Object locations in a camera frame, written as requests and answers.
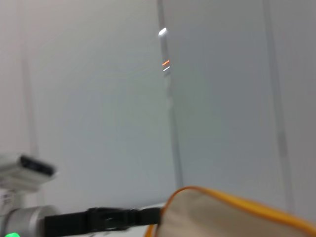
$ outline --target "white wall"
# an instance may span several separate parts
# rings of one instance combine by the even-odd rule
[[[156,1],[23,0],[44,188],[63,211],[144,206],[175,190]]]
[[[164,1],[185,185],[287,209],[261,0]]]
[[[270,4],[294,210],[316,223],[316,2]]]
[[[15,0],[0,1],[0,152],[30,152]]]

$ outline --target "orange light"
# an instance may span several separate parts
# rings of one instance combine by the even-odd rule
[[[169,63],[169,62],[170,62],[170,60],[165,61],[162,65],[164,66],[164,65],[166,65],[166,64]]]

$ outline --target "beige bag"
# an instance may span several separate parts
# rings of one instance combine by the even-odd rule
[[[316,237],[303,220],[219,191],[186,187],[162,211],[145,237]]]

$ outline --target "camera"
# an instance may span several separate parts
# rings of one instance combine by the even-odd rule
[[[37,192],[40,185],[56,176],[56,167],[31,156],[0,154],[0,188]]]

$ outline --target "white light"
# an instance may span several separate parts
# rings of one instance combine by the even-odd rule
[[[159,35],[162,36],[167,31],[167,28],[163,28],[161,31],[159,31]]]
[[[167,70],[167,69],[169,69],[169,68],[170,68],[170,66],[169,66],[169,67],[167,67],[167,68],[165,68],[165,69],[163,70],[163,72],[164,72],[164,71],[166,71],[166,70]]]

